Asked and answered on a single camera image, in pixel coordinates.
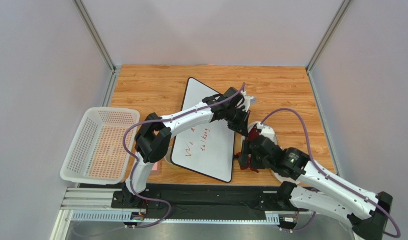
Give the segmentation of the dark red bra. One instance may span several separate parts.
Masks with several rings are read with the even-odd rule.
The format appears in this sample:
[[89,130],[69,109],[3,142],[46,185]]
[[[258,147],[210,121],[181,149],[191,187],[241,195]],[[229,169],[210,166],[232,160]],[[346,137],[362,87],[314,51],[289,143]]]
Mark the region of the dark red bra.
[[254,140],[258,136],[256,125],[253,125],[251,129],[249,130],[249,135],[248,137],[244,138],[242,140],[242,146],[241,146],[241,151],[238,152],[237,154],[233,155],[233,158],[238,161],[240,170],[251,170],[255,173],[258,173],[259,171],[253,167],[253,155],[252,152],[249,148],[249,143]]

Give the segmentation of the white mesh laundry bag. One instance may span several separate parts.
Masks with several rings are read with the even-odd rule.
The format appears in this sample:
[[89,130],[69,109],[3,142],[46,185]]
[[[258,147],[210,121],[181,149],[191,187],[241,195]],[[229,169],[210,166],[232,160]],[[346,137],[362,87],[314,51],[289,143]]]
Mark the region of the white mesh laundry bag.
[[[261,124],[260,121],[255,121],[252,122],[251,124],[248,125],[247,127],[248,130],[248,136],[242,136],[240,139],[240,143],[241,143],[241,149],[243,149],[243,142],[244,141],[251,141],[254,138],[256,138],[257,136],[265,136],[266,138],[268,138],[271,142],[273,142],[275,145],[278,144],[278,139],[276,136],[275,131],[268,126],[267,124]],[[299,185],[301,182],[297,181],[297,180],[293,180],[290,178],[286,178],[286,177],[282,177],[280,176],[278,173],[275,173],[271,170],[271,174],[273,177],[275,177],[280,183],[283,182],[290,182],[290,183],[294,183],[296,185]]]

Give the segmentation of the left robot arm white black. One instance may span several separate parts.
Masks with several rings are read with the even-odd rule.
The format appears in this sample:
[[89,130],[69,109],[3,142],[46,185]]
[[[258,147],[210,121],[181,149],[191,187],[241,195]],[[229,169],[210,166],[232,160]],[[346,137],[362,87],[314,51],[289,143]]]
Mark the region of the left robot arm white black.
[[145,121],[128,128],[122,137],[122,146],[135,163],[122,190],[124,198],[129,204],[141,200],[170,206],[165,200],[140,195],[146,190],[153,165],[168,152],[170,141],[191,128],[218,121],[225,122],[229,130],[246,137],[249,114],[245,87],[239,90],[231,87],[224,94],[206,97],[197,105],[172,115],[152,113]]

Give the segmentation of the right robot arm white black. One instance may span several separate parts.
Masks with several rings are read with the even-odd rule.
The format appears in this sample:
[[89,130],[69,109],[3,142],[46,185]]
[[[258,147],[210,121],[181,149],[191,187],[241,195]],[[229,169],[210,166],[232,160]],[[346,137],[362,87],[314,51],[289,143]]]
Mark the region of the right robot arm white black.
[[242,168],[270,169],[283,178],[319,190],[312,193],[293,182],[283,182],[277,192],[279,205],[310,210],[338,220],[364,240],[380,240],[386,235],[393,201],[388,193],[375,193],[353,185],[324,170],[303,151],[292,147],[281,149],[264,135],[245,138],[238,161]]

